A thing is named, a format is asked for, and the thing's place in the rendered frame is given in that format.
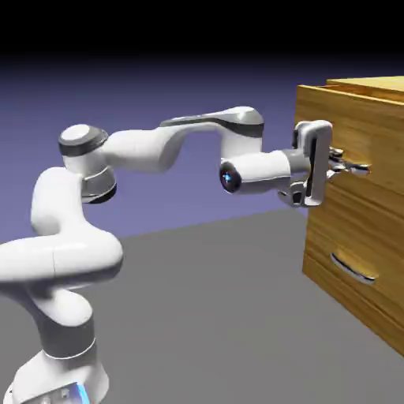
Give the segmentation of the light wood cabinet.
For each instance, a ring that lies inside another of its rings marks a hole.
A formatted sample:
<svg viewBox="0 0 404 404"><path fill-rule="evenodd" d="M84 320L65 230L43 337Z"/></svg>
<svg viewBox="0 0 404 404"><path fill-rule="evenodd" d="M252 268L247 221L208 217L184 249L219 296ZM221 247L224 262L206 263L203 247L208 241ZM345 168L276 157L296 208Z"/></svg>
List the light wood cabinet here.
<svg viewBox="0 0 404 404"><path fill-rule="evenodd" d="M404 76L297 88L296 122L333 125L343 171L308 213L303 273L404 356Z"/></svg>

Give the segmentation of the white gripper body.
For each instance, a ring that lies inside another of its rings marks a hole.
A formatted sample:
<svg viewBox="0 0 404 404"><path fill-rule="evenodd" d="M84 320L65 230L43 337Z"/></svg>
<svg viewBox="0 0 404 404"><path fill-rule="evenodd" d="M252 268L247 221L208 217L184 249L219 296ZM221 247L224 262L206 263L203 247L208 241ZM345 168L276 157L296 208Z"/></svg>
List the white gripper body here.
<svg viewBox="0 0 404 404"><path fill-rule="evenodd" d="M327 181L332 124L324 120L298 122L294 128L293 175L306 175L301 205L320 206Z"/></svg>

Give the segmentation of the wood drawer front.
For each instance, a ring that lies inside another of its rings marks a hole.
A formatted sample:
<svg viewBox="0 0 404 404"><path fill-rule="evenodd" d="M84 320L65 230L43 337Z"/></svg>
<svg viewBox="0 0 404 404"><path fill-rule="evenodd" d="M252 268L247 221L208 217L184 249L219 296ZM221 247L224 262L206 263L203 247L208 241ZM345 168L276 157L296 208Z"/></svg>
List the wood drawer front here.
<svg viewBox="0 0 404 404"><path fill-rule="evenodd" d="M295 121L327 120L345 160L369 164L365 176L343 172L332 183L404 219L404 103L320 87L297 87Z"/></svg>
<svg viewBox="0 0 404 404"><path fill-rule="evenodd" d="M367 285L331 261L376 276ZM302 272L404 357L404 220L331 186L309 212Z"/></svg>

